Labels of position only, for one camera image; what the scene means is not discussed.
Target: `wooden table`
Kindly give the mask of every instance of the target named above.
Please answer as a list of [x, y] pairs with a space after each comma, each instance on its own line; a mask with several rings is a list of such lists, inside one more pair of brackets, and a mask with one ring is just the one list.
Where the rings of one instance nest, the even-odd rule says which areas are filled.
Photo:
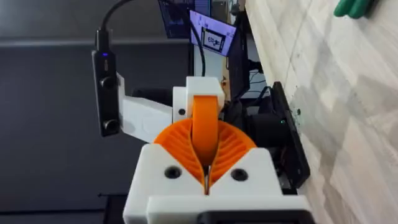
[[297, 119], [316, 221], [398, 223], [398, 1], [357, 21], [333, 17], [337, 3], [246, 10], [267, 82], [282, 82]]

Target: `gray wall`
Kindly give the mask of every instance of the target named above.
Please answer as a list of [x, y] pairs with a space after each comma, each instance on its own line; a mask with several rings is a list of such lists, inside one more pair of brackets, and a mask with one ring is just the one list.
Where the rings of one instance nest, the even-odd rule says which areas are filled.
[[[143, 142], [100, 137], [91, 47], [0, 48], [0, 212], [103, 208]], [[115, 47], [127, 88], [185, 85], [188, 45]]]
[[[0, 0], [0, 42], [92, 41], [106, 11], [119, 0]], [[120, 8], [109, 27], [116, 40], [167, 41], [157, 0]]]

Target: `green object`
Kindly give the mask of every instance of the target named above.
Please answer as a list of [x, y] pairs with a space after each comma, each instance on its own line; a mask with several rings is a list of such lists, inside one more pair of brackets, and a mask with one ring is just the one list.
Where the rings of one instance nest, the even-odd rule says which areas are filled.
[[353, 19], [359, 19], [366, 15], [372, 0], [340, 0], [334, 15], [336, 17], [350, 16]]

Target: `monitor screen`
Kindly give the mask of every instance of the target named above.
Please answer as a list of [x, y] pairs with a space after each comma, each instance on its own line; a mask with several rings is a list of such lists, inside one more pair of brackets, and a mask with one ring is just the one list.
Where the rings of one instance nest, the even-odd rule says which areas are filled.
[[[190, 19], [199, 34], [203, 48], [227, 56], [236, 27], [193, 10], [190, 10]], [[190, 39], [191, 43], [198, 45], [192, 30]]]

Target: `screw hole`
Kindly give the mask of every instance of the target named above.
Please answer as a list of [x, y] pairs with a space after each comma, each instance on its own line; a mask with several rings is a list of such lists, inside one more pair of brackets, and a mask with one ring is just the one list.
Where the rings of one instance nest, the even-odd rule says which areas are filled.
[[170, 166], [165, 170], [164, 175], [169, 179], [177, 179], [181, 176], [181, 173], [182, 171], [179, 167]]
[[178, 110], [179, 115], [185, 115], [185, 110], [184, 109], [179, 109]]
[[231, 172], [231, 177], [236, 181], [245, 181], [249, 175], [244, 169], [235, 169]]

